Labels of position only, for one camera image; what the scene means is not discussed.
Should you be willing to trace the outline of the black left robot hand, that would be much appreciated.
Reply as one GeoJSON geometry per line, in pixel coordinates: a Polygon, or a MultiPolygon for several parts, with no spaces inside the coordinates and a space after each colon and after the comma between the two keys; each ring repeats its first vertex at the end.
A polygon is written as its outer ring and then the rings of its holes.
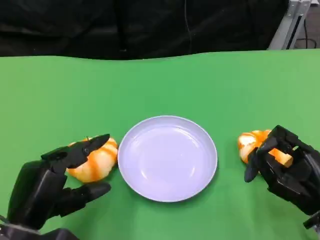
{"type": "Polygon", "coordinates": [[[88,156],[110,138],[109,134],[58,147],[41,155],[40,160],[26,162],[20,169],[8,203],[6,221],[40,230],[55,216],[67,216],[83,209],[111,190],[107,182],[86,183],[66,188],[67,169],[86,163],[88,156]]]}

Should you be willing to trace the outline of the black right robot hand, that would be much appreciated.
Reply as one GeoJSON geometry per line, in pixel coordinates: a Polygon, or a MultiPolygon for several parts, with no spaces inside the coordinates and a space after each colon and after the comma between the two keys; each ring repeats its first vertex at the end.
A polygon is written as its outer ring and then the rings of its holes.
{"type": "Polygon", "coordinates": [[[258,174],[269,192],[291,202],[306,215],[320,210],[320,153],[286,128],[277,125],[249,154],[245,182],[251,182],[258,174]],[[290,155],[292,164],[286,167],[279,163],[271,150],[290,155]]]}

